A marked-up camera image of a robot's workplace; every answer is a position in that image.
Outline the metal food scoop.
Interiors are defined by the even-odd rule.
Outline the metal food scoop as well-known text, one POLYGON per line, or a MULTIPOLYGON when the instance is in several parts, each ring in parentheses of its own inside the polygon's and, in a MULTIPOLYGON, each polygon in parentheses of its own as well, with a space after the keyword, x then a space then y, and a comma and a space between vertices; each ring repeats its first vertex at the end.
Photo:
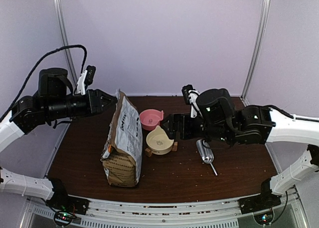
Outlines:
POLYGON ((198 149, 198 152, 201 156, 202 161, 205 164, 209 164, 214 172, 215 176, 218 176, 217 170, 215 169, 214 165, 213 165, 213 161, 214 161, 214 154, 212 149, 210 148, 210 145, 207 141, 205 141, 204 139, 199 139, 196 142, 196 146, 198 149))

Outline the dog food bag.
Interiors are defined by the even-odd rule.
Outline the dog food bag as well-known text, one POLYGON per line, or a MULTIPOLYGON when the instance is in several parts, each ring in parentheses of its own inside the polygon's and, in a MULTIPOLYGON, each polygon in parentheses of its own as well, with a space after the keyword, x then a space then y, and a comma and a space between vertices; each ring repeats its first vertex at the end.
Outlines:
POLYGON ((143 131, 139 113, 126 94, 117 90, 117 98, 100 160, 109 185, 131 188, 140 179, 143 131))

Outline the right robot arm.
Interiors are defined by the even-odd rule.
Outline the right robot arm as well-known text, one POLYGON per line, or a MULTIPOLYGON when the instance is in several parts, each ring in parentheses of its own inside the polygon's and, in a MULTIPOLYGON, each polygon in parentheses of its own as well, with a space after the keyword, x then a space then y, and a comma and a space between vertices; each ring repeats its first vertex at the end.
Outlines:
POLYGON ((319 120, 290 114, 274 105, 249 105, 236 110, 229 92, 209 89, 202 93, 192 85, 182 88, 189 113, 169 114, 161 128, 170 139, 202 138, 205 142, 221 140, 228 145, 294 142, 307 144, 299 159, 280 174, 262 183, 256 197, 259 208, 267 208, 293 185, 319 170, 319 120))

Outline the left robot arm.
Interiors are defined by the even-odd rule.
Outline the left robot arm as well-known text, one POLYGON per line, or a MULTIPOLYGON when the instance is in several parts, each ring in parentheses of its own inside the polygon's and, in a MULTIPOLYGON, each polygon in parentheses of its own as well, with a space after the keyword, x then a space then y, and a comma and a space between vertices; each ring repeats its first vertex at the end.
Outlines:
MULTIPOLYGON (((15 102, 0 121, 1 151, 40 125, 57 127, 58 120, 64 122, 65 118, 99 115, 116 104, 116 97, 99 89, 87 88, 93 82, 95 71, 94 66, 88 66, 77 84, 79 92, 68 94, 67 91, 73 91, 73 87, 67 78, 66 69, 41 70, 36 93, 15 102)), ((67 210, 72 205, 72 199, 59 179, 38 179, 1 168, 0 190, 38 197, 61 210, 67 210)))

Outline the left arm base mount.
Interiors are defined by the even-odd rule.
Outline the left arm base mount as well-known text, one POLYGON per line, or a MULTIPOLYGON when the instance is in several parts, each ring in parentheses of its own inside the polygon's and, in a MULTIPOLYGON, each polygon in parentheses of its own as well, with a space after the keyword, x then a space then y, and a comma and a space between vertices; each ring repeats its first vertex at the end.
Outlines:
POLYGON ((86 215, 89 207, 89 200, 69 195, 54 195, 46 203, 54 209, 79 215, 86 215))

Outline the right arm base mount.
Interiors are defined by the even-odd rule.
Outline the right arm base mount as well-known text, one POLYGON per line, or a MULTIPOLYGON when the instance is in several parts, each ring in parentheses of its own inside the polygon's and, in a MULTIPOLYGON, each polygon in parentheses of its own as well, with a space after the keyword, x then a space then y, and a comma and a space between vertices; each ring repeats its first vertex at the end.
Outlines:
POLYGON ((270 195, 255 195, 251 197, 241 198, 238 200, 241 214, 254 213, 262 210, 267 210, 281 204, 281 196, 270 195))

